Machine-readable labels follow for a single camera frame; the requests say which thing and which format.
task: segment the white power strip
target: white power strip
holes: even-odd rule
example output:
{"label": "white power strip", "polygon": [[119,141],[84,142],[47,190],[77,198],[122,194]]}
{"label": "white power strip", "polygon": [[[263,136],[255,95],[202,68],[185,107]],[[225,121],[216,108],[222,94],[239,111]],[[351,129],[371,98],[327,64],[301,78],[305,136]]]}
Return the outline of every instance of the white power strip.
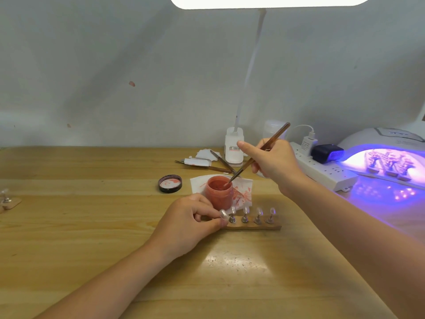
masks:
{"label": "white power strip", "polygon": [[324,185],[332,191],[348,192],[359,178],[354,172],[339,166],[335,161],[330,161],[324,165],[313,160],[311,156],[305,156],[301,152],[298,143],[291,142],[295,157],[301,170],[311,179]]}

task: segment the red jar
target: red jar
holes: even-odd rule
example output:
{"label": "red jar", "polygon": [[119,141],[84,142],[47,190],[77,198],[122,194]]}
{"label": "red jar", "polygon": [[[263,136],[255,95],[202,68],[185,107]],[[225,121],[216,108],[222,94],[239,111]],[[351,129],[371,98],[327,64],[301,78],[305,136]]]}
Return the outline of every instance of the red jar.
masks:
{"label": "red jar", "polygon": [[229,184],[227,177],[211,177],[205,186],[204,194],[215,209],[227,210],[233,203],[233,184]]}

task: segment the forearm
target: forearm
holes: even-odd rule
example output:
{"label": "forearm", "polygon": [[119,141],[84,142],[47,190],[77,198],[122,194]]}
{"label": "forearm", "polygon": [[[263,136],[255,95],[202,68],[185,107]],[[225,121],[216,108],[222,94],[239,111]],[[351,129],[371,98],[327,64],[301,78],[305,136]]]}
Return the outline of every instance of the forearm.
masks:
{"label": "forearm", "polygon": [[35,319],[117,319],[170,262],[154,246],[144,245]]}
{"label": "forearm", "polygon": [[311,179],[290,198],[400,318],[419,318],[425,302],[425,246]]}

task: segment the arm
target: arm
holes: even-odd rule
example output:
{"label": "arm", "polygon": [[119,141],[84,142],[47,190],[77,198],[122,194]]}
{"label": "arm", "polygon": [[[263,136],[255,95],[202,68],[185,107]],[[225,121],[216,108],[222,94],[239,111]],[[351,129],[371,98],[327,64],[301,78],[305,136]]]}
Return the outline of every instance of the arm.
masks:
{"label": "arm", "polygon": [[278,140],[269,152],[238,143],[280,191],[295,202],[400,319],[422,318],[425,246],[370,216],[305,176],[290,144]]}
{"label": "arm", "polygon": [[[201,216],[212,220],[201,222]],[[178,199],[142,247],[35,319],[117,319],[159,271],[226,225],[227,221],[202,195]]]}

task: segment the table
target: table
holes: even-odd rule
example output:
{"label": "table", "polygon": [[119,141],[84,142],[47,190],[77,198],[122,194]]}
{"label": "table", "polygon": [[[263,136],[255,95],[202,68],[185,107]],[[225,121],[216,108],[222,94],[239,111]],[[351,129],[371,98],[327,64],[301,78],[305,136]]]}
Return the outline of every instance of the table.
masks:
{"label": "table", "polygon": [[[0,214],[0,317],[32,318],[141,246],[168,205],[191,193],[190,178],[217,173],[174,162],[197,151],[0,151],[0,188],[23,199]],[[163,194],[157,181],[170,173],[183,178],[183,188]],[[123,318],[395,318],[271,180],[243,176],[254,179],[253,207],[275,207],[281,231],[222,230],[206,238],[159,273]],[[399,204],[371,198],[368,187],[390,185],[362,177],[347,198],[425,241],[425,192]]]}

